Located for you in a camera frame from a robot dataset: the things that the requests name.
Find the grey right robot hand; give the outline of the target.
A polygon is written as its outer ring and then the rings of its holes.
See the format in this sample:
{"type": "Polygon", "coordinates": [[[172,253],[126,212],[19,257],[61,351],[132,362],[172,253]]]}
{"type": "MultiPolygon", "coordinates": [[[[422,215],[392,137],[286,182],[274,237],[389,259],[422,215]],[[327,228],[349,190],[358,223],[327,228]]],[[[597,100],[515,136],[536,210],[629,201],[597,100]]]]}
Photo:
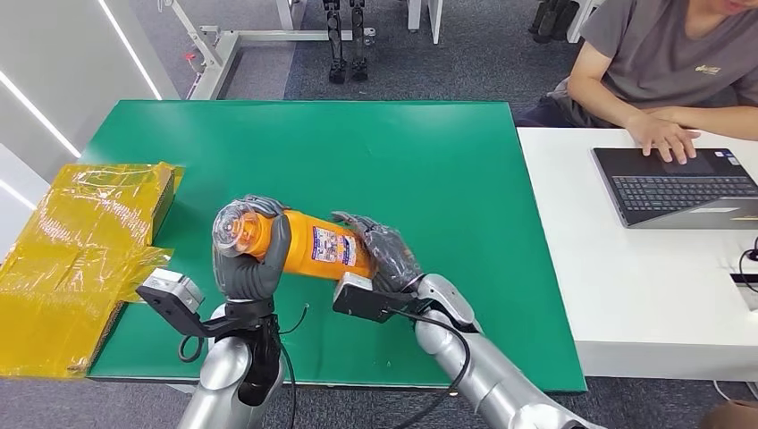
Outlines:
{"type": "Polygon", "coordinates": [[[424,275],[400,233],[373,219],[344,211],[331,212],[335,222],[347,224],[360,238],[375,265],[372,282],[384,292],[403,292],[424,275]]]}

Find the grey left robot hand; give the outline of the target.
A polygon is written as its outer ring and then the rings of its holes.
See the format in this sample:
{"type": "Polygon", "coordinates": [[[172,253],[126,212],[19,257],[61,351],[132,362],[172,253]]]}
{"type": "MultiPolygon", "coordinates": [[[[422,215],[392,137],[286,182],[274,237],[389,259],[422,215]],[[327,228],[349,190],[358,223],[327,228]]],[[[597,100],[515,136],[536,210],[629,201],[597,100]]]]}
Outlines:
{"type": "Polygon", "coordinates": [[[291,226],[284,214],[290,209],[279,200],[247,195],[241,202],[256,214],[272,220],[270,245],[262,261],[251,255],[224,255],[213,245],[213,271],[219,291],[231,300],[259,301],[273,296],[291,245],[291,226]]]}

